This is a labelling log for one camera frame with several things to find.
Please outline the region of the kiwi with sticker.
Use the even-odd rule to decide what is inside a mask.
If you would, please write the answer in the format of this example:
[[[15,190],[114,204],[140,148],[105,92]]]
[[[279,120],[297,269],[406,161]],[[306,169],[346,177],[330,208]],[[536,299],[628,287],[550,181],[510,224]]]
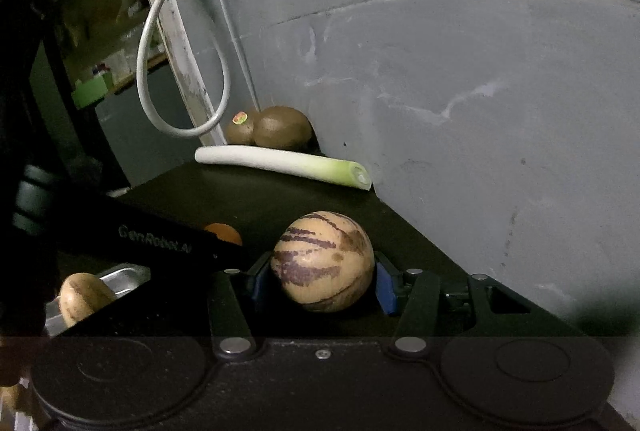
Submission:
[[[227,142],[231,145],[254,145],[254,131],[259,117],[257,110],[237,112],[224,129]]]

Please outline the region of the striped pepino melon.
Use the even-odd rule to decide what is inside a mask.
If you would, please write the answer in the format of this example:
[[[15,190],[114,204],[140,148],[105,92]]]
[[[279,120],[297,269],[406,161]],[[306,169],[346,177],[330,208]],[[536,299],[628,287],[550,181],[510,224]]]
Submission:
[[[66,327],[70,328],[116,299],[114,292],[96,275],[75,273],[64,279],[58,307]]]
[[[366,231],[345,214],[316,211],[288,225],[271,269],[288,296],[314,312],[337,312],[369,288],[375,267]]]

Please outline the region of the small orange mandarin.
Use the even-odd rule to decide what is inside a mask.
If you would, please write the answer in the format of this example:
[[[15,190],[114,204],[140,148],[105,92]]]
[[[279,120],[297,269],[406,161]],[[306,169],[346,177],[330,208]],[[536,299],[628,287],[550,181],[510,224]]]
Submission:
[[[242,237],[240,233],[231,225],[224,223],[210,223],[204,227],[206,232],[213,233],[218,239],[226,241],[227,243],[233,243],[233,245],[242,246]]]

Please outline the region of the white leek stalk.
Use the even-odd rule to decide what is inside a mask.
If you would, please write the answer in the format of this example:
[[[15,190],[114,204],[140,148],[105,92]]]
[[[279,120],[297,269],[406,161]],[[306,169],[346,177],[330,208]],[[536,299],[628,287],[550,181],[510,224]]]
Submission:
[[[363,165],[344,159],[246,145],[200,147],[195,151],[194,158],[205,165],[244,166],[363,191],[370,191],[372,186],[372,180]]]

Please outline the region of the green box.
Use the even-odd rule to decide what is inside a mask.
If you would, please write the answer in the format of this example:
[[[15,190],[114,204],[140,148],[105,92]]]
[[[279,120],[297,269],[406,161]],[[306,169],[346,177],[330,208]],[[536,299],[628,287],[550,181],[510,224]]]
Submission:
[[[81,110],[81,108],[102,100],[113,87],[114,80],[111,72],[93,76],[85,82],[77,81],[72,93],[74,105],[78,110]]]

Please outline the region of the plain brown kiwi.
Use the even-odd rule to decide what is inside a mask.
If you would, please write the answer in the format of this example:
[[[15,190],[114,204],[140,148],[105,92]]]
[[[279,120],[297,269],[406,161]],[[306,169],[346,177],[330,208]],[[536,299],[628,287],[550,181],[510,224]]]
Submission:
[[[305,145],[312,136],[308,118],[288,106],[271,106],[263,110],[255,122],[253,139],[260,147],[292,150]]]

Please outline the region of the striped pepino melon in tray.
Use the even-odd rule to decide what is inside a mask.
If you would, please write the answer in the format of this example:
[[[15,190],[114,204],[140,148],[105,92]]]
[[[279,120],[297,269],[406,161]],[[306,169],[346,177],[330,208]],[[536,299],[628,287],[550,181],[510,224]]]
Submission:
[[[58,307],[66,327],[70,328],[116,299],[114,292],[96,275],[75,273],[64,279]]]

